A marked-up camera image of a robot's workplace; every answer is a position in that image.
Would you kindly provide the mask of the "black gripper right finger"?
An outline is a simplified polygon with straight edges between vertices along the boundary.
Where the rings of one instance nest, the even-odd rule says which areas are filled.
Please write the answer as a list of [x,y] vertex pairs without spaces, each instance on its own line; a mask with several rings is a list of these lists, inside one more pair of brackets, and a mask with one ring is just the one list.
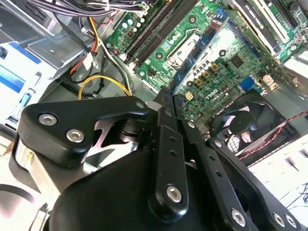
[[174,97],[184,136],[190,207],[176,222],[177,231],[300,231],[301,223],[226,147],[205,142],[184,119],[183,97]]

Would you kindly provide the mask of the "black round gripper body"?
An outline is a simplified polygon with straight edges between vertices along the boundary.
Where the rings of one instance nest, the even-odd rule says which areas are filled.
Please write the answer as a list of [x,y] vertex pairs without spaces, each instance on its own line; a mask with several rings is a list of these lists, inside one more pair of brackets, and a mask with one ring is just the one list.
[[150,210],[153,152],[134,151],[66,188],[49,218],[51,231],[229,231],[212,191],[186,166],[188,212],[164,223]]

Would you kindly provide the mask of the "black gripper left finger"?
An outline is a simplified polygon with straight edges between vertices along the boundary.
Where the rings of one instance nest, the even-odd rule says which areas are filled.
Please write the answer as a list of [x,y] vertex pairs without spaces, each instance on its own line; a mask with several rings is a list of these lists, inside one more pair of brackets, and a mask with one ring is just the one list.
[[134,151],[153,152],[148,204],[156,217],[182,217],[189,205],[183,138],[174,97],[154,107],[134,96],[37,103],[17,130],[17,163],[54,204],[63,191]]

